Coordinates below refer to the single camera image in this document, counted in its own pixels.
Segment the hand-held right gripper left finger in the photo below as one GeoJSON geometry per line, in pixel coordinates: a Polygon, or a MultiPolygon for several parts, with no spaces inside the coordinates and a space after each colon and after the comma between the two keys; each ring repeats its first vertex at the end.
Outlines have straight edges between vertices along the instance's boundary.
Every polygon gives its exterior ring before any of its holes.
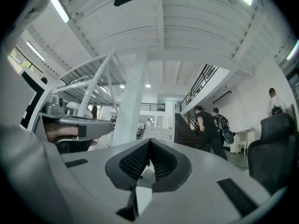
{"type": "Polygon", "coordinates": [[[150,154],[150,141],[133,141],[107,149],[63,154],[64,162],[86,160],[66,168],[64,194],[70,224],[150,224],[149,189],[138,182],[150,154]]]}

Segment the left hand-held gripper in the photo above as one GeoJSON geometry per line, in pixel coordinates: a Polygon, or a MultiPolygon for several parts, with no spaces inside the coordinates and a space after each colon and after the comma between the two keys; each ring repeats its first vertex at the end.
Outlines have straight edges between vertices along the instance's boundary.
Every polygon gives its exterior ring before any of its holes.
{"type": "Polygon", "coordinates": [[[33,132],[43,141],[48,141],[44,129],[46,123],[77,126],[78,136],[59,137],[53,143],[59,153],[84,152],[93,144],[93,140],[110,133],[113,124],[110,121],[75,116],[75,108],[65,107],[63,99],[52,93],[45,80],[38,79],[28,68],[22,69],[20,76],[34,92],[20,127],[33,132]]]}

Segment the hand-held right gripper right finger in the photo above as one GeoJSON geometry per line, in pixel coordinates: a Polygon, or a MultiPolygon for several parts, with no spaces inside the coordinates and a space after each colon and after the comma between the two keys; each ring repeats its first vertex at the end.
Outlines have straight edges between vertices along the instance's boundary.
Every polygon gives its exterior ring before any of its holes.
{"type": "Polygon", "coordinates": [[[188,179],[173,192],[154,193],[140,215],[140,224],[231,224],[242,216],[218,184],[232,180],[257,206],[270,199],[255,179],[223,158],[195,148],[161,141],[190,160],[188,179]]]}

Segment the person's left hand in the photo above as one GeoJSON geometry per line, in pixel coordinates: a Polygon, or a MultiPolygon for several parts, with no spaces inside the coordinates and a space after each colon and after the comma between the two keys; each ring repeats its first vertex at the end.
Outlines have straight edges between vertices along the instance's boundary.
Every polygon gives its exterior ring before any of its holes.
{"type": "Polygon", "coordinates": [[[47,140],[49,142],[53,142],[59,137],[78,136],[77,126],[61,125],[57,123],[46,123],[44,124],[44,129],[45,129],[47,140]]]}

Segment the white square pillar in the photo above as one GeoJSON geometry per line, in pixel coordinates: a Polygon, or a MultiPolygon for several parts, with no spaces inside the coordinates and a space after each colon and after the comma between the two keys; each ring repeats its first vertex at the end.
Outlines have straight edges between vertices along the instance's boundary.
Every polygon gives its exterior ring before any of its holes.
{"type": "Polygon", "coordinates": [[[147,48],[138,51],[133,68],[129,72],[114,129],[113,147],[136,140],[142,92],[145,87],[147,54],[147,48]]]}

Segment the dark wooden staircase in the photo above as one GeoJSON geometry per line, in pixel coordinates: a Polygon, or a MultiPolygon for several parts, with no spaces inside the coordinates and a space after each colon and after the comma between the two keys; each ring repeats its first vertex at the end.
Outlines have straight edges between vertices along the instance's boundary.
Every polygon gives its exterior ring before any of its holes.
{"type": "Polygon", "coordinates": [[[197,137],[181,114],[175,114],[174,142],[183,146],[195,148],[197,137]]]}

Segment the white metal shelving rack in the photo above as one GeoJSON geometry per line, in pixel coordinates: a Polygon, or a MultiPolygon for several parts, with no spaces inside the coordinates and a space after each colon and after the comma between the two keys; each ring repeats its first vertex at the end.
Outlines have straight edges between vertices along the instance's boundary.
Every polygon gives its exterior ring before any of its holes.
{"type": "Polygon", "coordinates": [[[110,106],[118,112],[119,102],[113,88],[125,85],[127,75],[117,50],[114,48],[108,54],[88,60],[63,74],[59,81],[64,84],[57,85],[53,94],[67,102],[79,103],[79,117],[84,116],[90,105],[110,106]]]}

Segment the white ornate side table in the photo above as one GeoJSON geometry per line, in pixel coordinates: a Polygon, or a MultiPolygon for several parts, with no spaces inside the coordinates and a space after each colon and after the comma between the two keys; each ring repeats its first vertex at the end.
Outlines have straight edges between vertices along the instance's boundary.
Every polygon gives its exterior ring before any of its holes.
{"type": "Polygon", "coordinates": [[[243,130],[236,133],[234,136],[234,143],[230,146],[230,152],[238,154],[243,152],[246,154],[252,142],[256,140],[255,129],[243,130]]]}

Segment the black backpack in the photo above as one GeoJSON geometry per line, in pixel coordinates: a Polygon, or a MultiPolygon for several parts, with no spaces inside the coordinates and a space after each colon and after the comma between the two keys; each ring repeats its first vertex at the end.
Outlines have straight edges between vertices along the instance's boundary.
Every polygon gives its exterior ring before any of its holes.
{"type": "Polygon", "coordinates": [[[221,132],[224,140],[228,144],[233,144],[234,143],[234,135],[230,131],[229,122],[228,122],[227,118],[225,118],[222,115],[219,116],[219,129],[220,129],[220,132],[221,132]]]}

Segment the black balcony railing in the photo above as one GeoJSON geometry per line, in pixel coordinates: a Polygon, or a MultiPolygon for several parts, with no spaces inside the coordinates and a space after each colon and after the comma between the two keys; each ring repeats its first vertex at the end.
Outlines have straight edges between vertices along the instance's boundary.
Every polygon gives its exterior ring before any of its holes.
{"type": "Polygon", "coordinates": [[[165,104],[155,104],[155,103],[141,103],[141,111],[154,111],[154,112],[164,112],[165,104]]]}

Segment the black office chair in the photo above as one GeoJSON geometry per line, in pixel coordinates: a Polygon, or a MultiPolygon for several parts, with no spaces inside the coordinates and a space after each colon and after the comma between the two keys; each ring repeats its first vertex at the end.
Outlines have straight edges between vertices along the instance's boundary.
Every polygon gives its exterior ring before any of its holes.
{"type": "Polygon", "coordinates": [[[272,195],[288,185],[299,157],[299,132],[287,113],[261,120],[261,136],[248,148],[249,175],[272,195]]]}

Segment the black mezzanine railing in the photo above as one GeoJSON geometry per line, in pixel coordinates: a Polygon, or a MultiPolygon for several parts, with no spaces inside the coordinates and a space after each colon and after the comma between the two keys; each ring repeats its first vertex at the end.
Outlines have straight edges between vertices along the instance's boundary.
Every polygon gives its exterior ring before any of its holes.
{"type": "Polygon", "coordinates": [[[208,65],[206,64],[198,76],[197,80],[191,87],[190,91],[187,93],[185,98],[182,102],[180,102],[179,110],[182,111],[185,109],[192,100],[199,94],[199,92],[205,87],[205,85],[208,83],[208,81],[213,77],[215,72],[218,70],[219,67],[214,65],[208,65]]]}

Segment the wall air conditioner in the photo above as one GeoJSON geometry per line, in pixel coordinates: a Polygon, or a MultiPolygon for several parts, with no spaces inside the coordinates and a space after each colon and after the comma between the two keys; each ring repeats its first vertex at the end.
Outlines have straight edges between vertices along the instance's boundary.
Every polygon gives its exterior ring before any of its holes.
{"type": "Polygon", "coordinates": [[[223,101],[226,99],[228,96],[232,94],[232,91],[227,91],[223,95],[221,95],[219,98],[217,98],[215,101],[212,102],[213,105],[218,104],[219,102],[223,101]]]}

